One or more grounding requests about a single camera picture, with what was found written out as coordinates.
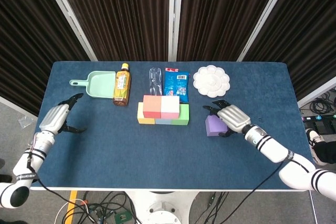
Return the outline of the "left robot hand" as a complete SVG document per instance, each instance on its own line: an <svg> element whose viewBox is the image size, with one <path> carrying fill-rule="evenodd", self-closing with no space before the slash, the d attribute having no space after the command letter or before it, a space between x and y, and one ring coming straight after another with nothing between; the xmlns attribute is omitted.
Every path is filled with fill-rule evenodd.
<svg viewBox="0 0 336 224"><path fill-rule="evenodd" d="M77 129L67 125L67 117L77 100L83 96L83 93L77 93L71 96L68 100L61 101L55 107L52 107L39 125L41 131L51 132L57 135L61 132L69 132L79 134L87 128Z"/></svg>

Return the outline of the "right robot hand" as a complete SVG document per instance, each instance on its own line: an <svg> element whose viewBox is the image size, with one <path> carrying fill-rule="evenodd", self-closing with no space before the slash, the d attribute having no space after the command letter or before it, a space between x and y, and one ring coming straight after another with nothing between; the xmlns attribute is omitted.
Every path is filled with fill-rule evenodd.
<svg viewBox="0 0 336 224"><path fill-rule="evenodd" d="M250 117L237 106L225 100L213 101L213 104L218 108L209 105L204 105L203 108L209 110L210 115L218 117L226 124L227 131L219 132L218 136L229 137L235 133L246 134L253 127Z"/></svg>

